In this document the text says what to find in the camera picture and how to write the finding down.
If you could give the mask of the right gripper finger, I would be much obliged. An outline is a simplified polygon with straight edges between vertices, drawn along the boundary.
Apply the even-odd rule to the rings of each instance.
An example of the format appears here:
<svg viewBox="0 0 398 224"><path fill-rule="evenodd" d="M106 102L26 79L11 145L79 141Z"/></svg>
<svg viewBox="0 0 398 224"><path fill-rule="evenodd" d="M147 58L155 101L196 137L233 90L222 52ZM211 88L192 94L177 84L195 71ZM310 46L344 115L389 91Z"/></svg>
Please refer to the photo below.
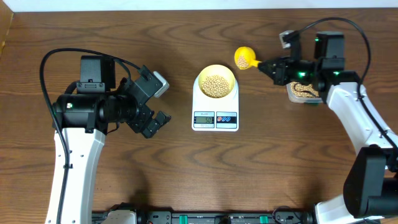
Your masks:
<svg viewBox="0 0 398 224"><path fill-rule="evenodd" d="M275 60L265 60L263 62L259 62L257 68L259 70L275 70L276 63L277 62Z"/></svg>
<svg viewBox="0 0 398 224"><path fill-rule="evenodd" d="M261 67L259 69L260 72L264 73L265 75L267 75L272 81L275 80L275 73L273 71L273 69L269 69L266 67Z"/></svg>

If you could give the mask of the yellow measuring scoop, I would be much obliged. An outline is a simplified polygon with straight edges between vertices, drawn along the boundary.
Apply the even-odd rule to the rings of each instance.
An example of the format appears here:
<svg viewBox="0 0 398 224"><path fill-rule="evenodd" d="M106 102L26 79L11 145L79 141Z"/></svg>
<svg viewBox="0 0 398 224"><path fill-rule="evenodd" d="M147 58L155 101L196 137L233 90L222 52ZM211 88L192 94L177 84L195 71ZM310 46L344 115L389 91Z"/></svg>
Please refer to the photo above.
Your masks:
<svg viewBox="0 0 398 224"><path fill-rule="evenodd" d="M234 53L234 62L240 70L257 68L260 63L256 60L255 51L250 47L239 47Z"/></svg>

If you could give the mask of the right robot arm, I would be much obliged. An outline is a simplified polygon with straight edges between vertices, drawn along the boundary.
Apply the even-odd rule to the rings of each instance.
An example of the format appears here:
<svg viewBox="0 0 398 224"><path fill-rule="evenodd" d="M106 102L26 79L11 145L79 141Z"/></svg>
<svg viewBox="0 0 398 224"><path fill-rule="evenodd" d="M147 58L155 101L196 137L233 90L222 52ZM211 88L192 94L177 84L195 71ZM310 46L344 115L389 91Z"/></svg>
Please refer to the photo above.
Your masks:
<svg viewBox="0 0 398 224"><path fill-rule="evenodd" d="M344 35L317 32L314 61L301 57L300 34L279 35L287 57L258 63L276 85L311 84L341 121L356 151L342 195L315 205L316 223L359 223L397 215L397 134L388 128L355 71L345 70Z"/></svg>

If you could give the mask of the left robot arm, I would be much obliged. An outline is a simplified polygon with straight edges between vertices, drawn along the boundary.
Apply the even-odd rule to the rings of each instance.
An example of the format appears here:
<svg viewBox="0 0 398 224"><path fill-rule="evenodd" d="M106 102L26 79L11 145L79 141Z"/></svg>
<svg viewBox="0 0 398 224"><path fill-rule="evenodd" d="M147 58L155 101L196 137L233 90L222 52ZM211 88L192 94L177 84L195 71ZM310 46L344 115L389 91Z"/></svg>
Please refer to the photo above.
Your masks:
<svg viewBox="0 0 398 224"><path fill-rule="evenodd" d="M171 119L146 105L169 88L166 79L143 66L137 80L125 77L117 85L117 63L125 65L104 55L82 56L80 79L51 105L56 158L46 223L91 223L96 170L109 124L126 123L151 138Z"/></svg>

